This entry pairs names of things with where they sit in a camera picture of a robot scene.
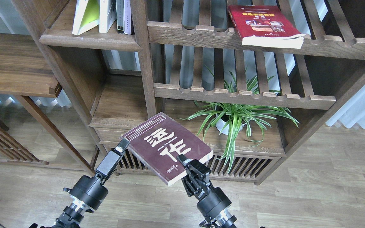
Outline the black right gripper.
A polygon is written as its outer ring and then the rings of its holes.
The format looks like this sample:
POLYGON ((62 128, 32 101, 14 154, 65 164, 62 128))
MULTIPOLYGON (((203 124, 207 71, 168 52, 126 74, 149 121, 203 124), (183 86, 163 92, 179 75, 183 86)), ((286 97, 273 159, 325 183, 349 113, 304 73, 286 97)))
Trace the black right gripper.
POLYGON ((213 187, 211 170, 197 159, 188 159, 184 154, 177 160, 186 168, 187 176, 182 179, 189 197, 198 199, 197 208, 206 219, 231 219, 228 211, 231 201, 219 187, 213 187))

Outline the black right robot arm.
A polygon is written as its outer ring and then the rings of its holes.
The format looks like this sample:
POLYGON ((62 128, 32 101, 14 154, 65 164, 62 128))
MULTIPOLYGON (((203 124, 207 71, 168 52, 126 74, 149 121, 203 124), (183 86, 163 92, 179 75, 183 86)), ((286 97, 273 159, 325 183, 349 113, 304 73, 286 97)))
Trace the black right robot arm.
POLYGON ((235 228, 235 216, 228 211, 231 201, 219 187, 213 187, 209 180, 211 170, 197 159, 188 159, 184 155, 177 156, 187 171, 182 183, 189 197, 198 199, 197 208, 204 216, 199 224, 206 228, 235 228))

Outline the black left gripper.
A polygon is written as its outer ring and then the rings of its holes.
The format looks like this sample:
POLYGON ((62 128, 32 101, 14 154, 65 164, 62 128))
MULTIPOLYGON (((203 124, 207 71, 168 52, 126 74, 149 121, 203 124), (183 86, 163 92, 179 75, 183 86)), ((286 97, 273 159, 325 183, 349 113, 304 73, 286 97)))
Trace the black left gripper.
POLYGON ((63 191, 72 196, 74 211, 94 211, 107 196, 108 190, 103 186, 116 169, 117 164, 124 156, 130 142, 123 138, 116 149, 112 149, 95 170, 93 177, 82 176, 72 189, 64 188, 63 191))

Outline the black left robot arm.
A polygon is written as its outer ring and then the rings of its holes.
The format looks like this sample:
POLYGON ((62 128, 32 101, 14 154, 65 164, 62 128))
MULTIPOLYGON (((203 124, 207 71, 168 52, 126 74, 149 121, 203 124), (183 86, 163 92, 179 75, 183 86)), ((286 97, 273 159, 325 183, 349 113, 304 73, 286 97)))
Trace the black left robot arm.
POLYGON ((83 175, 72 189, 64 188, 74 199, 70 206, 55 220, 53 228, 78 228, 85 212, 93 213, 98 209, 108 190, 103 185, 116 170, 116 166, 125 154, 129 141, 122 139, 110 150, 95 170, 93 177, 83 175))

